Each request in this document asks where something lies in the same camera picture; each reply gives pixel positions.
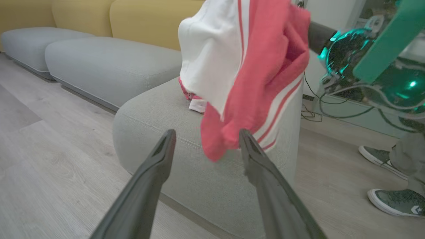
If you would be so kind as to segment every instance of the gray sofa seat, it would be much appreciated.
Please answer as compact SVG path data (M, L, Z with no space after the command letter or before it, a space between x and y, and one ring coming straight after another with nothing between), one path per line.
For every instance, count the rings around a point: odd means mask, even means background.
M278 145L268 155L293 184L300 130L302 90L280 122ZM171 175L162 192L241 238L265 237L255 188L244 176L241 154L228 151L218 162L202 151L202 114L189 110L176 79L136 96L117 112L113 142L121 165L133 174L167 129L177 132Z
M92 34L55 27L23 28L3 32L1 35L5 53L19 65L52 79L44 53L50 43L60 40L94 37Z
M181 69L179 51L111 37L52 43L45 58L54 79L115 111Z

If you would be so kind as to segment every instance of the white shoe sole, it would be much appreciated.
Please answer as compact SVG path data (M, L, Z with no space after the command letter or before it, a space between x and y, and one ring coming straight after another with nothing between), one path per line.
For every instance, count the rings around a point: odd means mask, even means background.
M378 196L376 196L376 191L379 191L381 189L372 189L369 190L368 192L368 198L369 200L372 202L373 205L375 205L375 207L377 207L379 210L388 213L390 215L393 216L412 216L412 217L422 217L419 215L415 215L415 214L410 214L410 213L404 213L404 212L400 212L398 210L395 210L394 208L386 205L385 203L383 203Z
M402 172L398 171L397 169L387 165L387 164L382 164L382 161L378 160L375 156L373 156L372 154L370 154L364 146L360 146L359 147L359 152L363 155L363 157L365 157L368 161L370 161L371 163L378 165L378 166L382 166L383 168L391 171L392 173L394 173L395 175L399 176L400 178L407 180L407 176L405 174L403 174Z

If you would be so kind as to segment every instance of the yellow cushion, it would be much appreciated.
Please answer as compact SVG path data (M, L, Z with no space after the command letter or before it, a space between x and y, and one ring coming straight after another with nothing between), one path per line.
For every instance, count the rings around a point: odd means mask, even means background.
M111 37L109 9L114 0L53 0L56 26Z
M0 0L0 34L20 28L55 27L51 2L52 0Z
M113 37L180 50L180 22L195 15L199 0L116 0L110 9Z

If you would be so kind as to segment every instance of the white wall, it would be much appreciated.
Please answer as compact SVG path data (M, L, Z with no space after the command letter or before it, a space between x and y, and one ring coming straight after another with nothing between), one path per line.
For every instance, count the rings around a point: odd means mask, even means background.
M354 9L358 11L363 0L308 0L307 10L312 14L312 21L331 27L335 30L343 30L347 27ZM317 92L319 82L326 70L319 62L317 55L310 51L310 63L306 69L307 81L312 90ZM304 94L314 96L304 84Z

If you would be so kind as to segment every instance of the green sneaker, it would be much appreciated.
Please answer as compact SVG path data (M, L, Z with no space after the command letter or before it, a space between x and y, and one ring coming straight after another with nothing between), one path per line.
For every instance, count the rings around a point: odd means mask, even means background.
M425 198L412 190L372 189L368 192L368 198L375 207L390 215L425 218Z
M407 180L407 175L400 172L396 167L391 164L390 161L390 152L385 150L377 150L374 148L369 148L366 146L360 146L359 152L365 157L368 161L372 162L375 165L381 166L400 178Z

